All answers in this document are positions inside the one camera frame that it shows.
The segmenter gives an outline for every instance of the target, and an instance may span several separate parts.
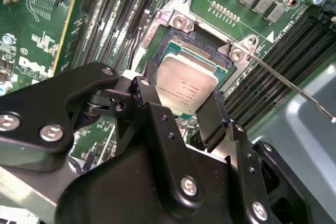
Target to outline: black bracket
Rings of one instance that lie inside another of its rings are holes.
[[[74,122],[92,92],[112,88],[118,73],[91,63],[0,98],[0,114],[13,115],[18,126],[0,135],[0,165],[50,172],[62,167],[72,147]],[[53,125],[62,131],[58,141],[46,141],[40,131]]]
[[[237,223],[273,223],[257,153],[242,126],[231,122],[223,94],[214,92],[197,111],[205,147],[229,165],[230,213]]]

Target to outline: black mechanical arm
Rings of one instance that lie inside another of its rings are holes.
[[[154,83],[96,62],[1,97],[0,193],[47,223],[334,223],[272,146],[248,141],[220,93],[187,147]],[[70,174],[74,131],[101,115],[117,119],[116,156]]]

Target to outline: silver screw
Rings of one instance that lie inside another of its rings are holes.
[[[40,137],[47,142],[56,142],[63,137],[63,131],[55,125],[46,125],[40,130]]]
[[[254,214],[257,216],[259,220],[266,221],[267,220],[267,213],[265,208],[259,202],[254,201],[252,203],[252,209]]]
[[[185,194],[189,196],[195,196],[197,194],[196,183],[187,177],[181,179],[181,188],[185,192]]]
[[[6,44],[6,45],[12,45],[14,44],[14,39],[12,38],[12,36],[10,34],[4,34],[2,36],[2,41]]]
[[[271,146],[269,146],[268,144],[264,144],[264,147],[265,147],[265,149],[268,150],[269,152],[272,151]]]
[[[186,26],[187,20],[184,17],[176,16],[173,20],[173,25],[177,29],[183,29]]]
[[[244,131],[243,127],[241,127],[239,124],[236,124],[237,129],[239,129],[240,131]]]
[[[17,116],[4,114],[0,115],[0,131],[12,131],[20,125],[20,119]]]
[[[253,46],[253,45],[255,45],[256,42],[257,42],[256,38],[251,37],[251,39],[249,39],[247,43],[248,43],[249,46]]]
[[[113,75],[113,72],[110,68],[103,68],[101,71],[103,71],[103,73],[109,75],[109,76],[112,76]]]
[[[151,85],[150,82],[147,81],[147,79],[141,79],[141,82],[142,82],[143,84],[145,84],[146,86],[150,86],[150,85]]]
[[[187,29],[191,31],[193,29],[193,26],[192,25],[187,25]]]

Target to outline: gray metal panel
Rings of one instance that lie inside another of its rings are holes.
[[[336,62],[304,90],[336,114]],[[336,221],[336,124],[296,95],[249,139],[272,144]]]

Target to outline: hex screw head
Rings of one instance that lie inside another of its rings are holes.
[[[181,179],[181,188],[185,194],[189,196],[195,196],[197,194],[197,185],[190,178],[184,177]]]
[[[12,131],[18,128],[20,125],[20,119],[11,114],[0,115],[0,131]]]
[[[63,130],[55,125],[46,125],[40,130],[40,137],[47,142],[56,142],[63,137]]]

